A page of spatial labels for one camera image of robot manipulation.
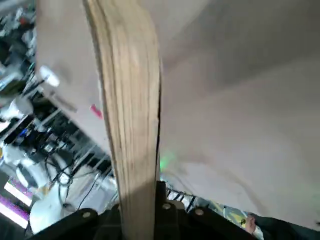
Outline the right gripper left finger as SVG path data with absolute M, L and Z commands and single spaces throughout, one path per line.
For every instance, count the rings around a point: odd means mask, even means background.
M 28 237 L 29 240 L 121 240 L 122 238 L 118 204 L 100 215 L 91 208 L 83 208 Z

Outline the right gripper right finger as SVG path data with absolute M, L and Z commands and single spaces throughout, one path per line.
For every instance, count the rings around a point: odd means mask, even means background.
M 156 182 L 155 240 L 254 240 L 255 237 L 208 207 L 189 211 L 167 200 L 166 183 Z

